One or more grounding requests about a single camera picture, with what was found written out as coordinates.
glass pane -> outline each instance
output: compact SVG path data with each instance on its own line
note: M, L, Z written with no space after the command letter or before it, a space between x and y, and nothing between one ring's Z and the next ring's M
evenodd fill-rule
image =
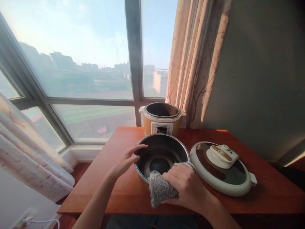
M74 142L106 142L118 126L136 126L134 107L52 106Z
M133 100L124 0L0 8L47 96Z
M41 137L56 152L61 151L66 146L38 107L22 110L21 112L35 124Z
M141 0L144 97L165 97L178 0Z
M15 99L21 97L1 71L0 71L0 92L8 99Z

pot rim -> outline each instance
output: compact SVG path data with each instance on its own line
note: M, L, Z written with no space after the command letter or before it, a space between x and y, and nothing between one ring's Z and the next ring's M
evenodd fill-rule
M156 104L156 103L166 104L167 106L175 107L175 108L177 109L178 112L177 112L177 114L172 115L172 116L159 116L159 115L155 115L155 114L152 114L152 113L148 112L148 111L147 111L147 107L150 106L150 105L152 105L152 104ZM162 102L155 102L155 103L148 104L148 105L146 105L146 106L144 107L144 110L145 110L149 115L151 115L151 116L153 116L153 117L156 117L156 118L164 118L164 119L177 117L177 116L179 115L179 113L180 113L180 108L178 108L178 107L176 107L175 105L172 105L172 104L170 104L170 103L162 103Z
M139 141L138 145L140 145L145 139L153 136L153 135L165 135L165 136L168 136L168 137L171 137L173 139L175 139L178 143L180 143L180 145L183 147L184 151L186 152L186 156L187 156L187 161L190 162L191 159L190 159L190 154L188 152L188 150L186 149L185 145L177 138L175 138L174 136L171 136L171 135L168 135L168 134L163 134L163 133L156 133L156 134L151 134L151 135L148 135L146 136L145 138L143 138L141 141ZM135 162L134 163L135 167L136 167L136 170L138 172L138 174L140 175L140 177L146 181L148 183L148 179L142 174L142 172L140 171L139 167L138 167L138 164Z

lid knob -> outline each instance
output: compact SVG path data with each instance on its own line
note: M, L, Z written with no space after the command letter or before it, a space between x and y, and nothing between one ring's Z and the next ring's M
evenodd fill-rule
M230 150L227 145L214 145L207 150L207 157L216 166L229 169L239 156L237 153Z

window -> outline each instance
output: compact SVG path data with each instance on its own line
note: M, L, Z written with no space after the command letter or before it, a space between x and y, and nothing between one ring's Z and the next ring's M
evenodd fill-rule
M38 107L22 110L21 112L35 124L41 137L56 152L61 151L66 146Z
M74 142L106 142L118 126L136 126L134 107L53 105Z
M144 97L166 96L178 0L142 0Z
M19 98L19 93L13 88L7 78L0 71L0 92L8 99Z
M177 2L0 1L1 92L59 152L141 126L165 101Z
M46 96L133 99L124 1L21 0L1 8Z

sky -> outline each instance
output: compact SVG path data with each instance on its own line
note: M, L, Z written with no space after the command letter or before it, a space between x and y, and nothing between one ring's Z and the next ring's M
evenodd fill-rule
M143 64L169 67L178 0L142 0ZM114 67L129 61L124 0L0 0L19 42L73 61Z

